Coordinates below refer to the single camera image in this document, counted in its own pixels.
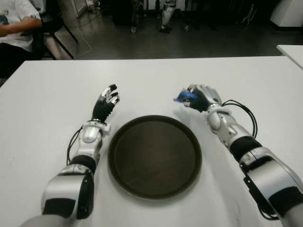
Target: blue plastic piece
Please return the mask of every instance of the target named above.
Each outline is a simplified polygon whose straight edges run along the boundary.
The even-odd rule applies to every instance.
[[[196,93],[192,93],[189,91],[181,91],[180,94],[178,95],[178,97],[174,98],[174,101],[183,103],[183,102],[188,101],[189,99],[196,100],[197,98],[198,98],[198,95]]]

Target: white table surface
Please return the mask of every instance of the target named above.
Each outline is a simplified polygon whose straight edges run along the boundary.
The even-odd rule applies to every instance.
[[[303,69],[303,45],[278,45],[277,49]]]
[[[95,205],[80,227],[260,227],[265,221],[232,155],[205,116],[172,101],[183,87],[204,83],[223,100],[247,105],[258,121],[257,139],[303,178],[302,71],[285,56],[123,61],[25,62],[0,88],[0,224],[20,225],[40,214],[47,182],[65,165],[73,133],[91,116],[100,92],[116,83],[121,102],[107,122],[95,174]],[[232,108],[251,130],[249,117]],[[143,201],[119,189],[107,168],[107,148],[129,120],[174,117],[197,136],[202,171],[193,187],[166,201]]]

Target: round tray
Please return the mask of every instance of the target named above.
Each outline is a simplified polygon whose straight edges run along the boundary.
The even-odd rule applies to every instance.
[[[117,183],[145,199],[174,197],[200,173],[202,154],[193,132],[181,122],[150,115],[125,124],[109,146],[109,168]]]

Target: robotic arm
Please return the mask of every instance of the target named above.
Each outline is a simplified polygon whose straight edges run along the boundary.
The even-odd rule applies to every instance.
[[[79,148],[69,164],[46,186],[41,203],[42,215],[22,227],[67,227],[77,219],[87,218],[93,210],[94,173],[102,138],[110,131],[106,118],[119,102],[116,85],[107,87],[93,109],[92,120],[79,130]]]
[[[303,226],[303,184],[297,174],[263,147],[222,106],[215,89],[190,85],[175,101],[206,112],[214,134],[239,163],[251,196],[266,219],[280,219],[284,227]]]

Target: white shirt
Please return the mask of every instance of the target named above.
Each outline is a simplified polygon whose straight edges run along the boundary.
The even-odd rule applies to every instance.
[[[40,14],[46,12],[46,0],[29,0]]]
[[[29,17],[40,19],[38,11],[28,0],[0,0],[0,23],[4,25],[21,22]],[[0,43],[18,46],[31,52],[33,37],[21,33],[0,37]]]

